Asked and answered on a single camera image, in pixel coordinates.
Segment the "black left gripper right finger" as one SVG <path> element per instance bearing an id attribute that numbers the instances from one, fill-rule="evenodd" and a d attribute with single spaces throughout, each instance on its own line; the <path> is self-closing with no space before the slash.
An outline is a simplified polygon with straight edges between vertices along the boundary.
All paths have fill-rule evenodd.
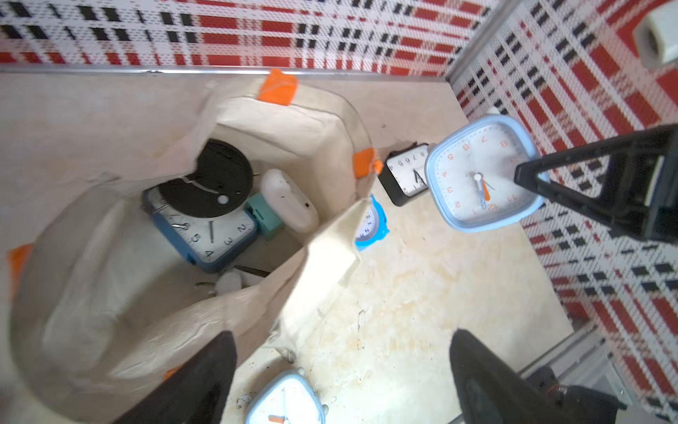
<path id="1" fill-rule="evenodd" d="M 572 422 L 469 330 L 454 333 L 450 366 L 466 423 Z"/>

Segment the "black rectangular alarm clock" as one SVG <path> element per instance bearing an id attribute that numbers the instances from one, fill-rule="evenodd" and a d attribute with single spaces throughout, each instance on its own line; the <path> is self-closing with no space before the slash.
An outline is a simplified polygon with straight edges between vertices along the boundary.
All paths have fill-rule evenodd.
<path id="1" fill-rule="evenodd" d="M 379 176 L 390 201 L 402 207 L 428 189 L 425 166 L 429 146 L 413 143 L 388 154 Z"/>

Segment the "beige canvas bag orange handles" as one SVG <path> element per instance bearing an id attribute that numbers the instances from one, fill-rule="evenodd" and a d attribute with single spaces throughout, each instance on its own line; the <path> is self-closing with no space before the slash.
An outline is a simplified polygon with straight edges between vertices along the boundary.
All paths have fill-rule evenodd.
<path id="1" fill-rule="evenodd" d="M 215 86 L 179 134 L 70 201 L 19 275 L 9 347 L 35 399 L 112 422 L 223 331 L 238 358 L 298 337 L 359 264 L 372 141 L 341 96 L 264 77 Z"/>

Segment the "light blue square alarm clock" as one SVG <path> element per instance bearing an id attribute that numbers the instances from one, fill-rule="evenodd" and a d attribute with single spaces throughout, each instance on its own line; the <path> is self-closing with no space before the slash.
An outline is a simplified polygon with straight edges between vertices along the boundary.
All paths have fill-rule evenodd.
<path id="1" fill-rule="evenodd" d="M 282 372 L 269 382 L 247 408 L 245 423 L 326 422 L 328 407 L 305 378 L 303 369 Z"/>

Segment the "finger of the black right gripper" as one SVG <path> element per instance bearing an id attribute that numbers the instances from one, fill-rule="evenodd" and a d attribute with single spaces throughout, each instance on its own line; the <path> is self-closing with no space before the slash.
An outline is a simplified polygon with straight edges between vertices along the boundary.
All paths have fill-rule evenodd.
<path id="1" fill-rule="evenodd" d="M 525 189 L 639 241 L 677 241 L 677 126 L 657 126 L 519 164 Z"/>

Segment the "blue round twin-bell alarm clock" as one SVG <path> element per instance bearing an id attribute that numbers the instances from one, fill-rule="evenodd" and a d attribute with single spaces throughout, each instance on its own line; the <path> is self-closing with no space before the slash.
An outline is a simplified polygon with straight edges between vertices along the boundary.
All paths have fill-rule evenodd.
<path id="1" fill-rule="evenodd" d="M 364 251 L 374 243 L 384 240 L 388 234 L 388 219 L 385 210 L 372 195 L 371 205 L 365 212 L 362 224 L 358 229 L 355 245 L 358 251 Z"/>

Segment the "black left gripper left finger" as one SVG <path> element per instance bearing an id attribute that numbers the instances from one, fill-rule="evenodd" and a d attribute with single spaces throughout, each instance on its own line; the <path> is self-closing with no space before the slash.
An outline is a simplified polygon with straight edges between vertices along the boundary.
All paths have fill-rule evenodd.
<path id="1" fill-rule="evenodd" d="M 237 369 L 234 336 L 223 331 L 117 423 L 219 423 Z"/>

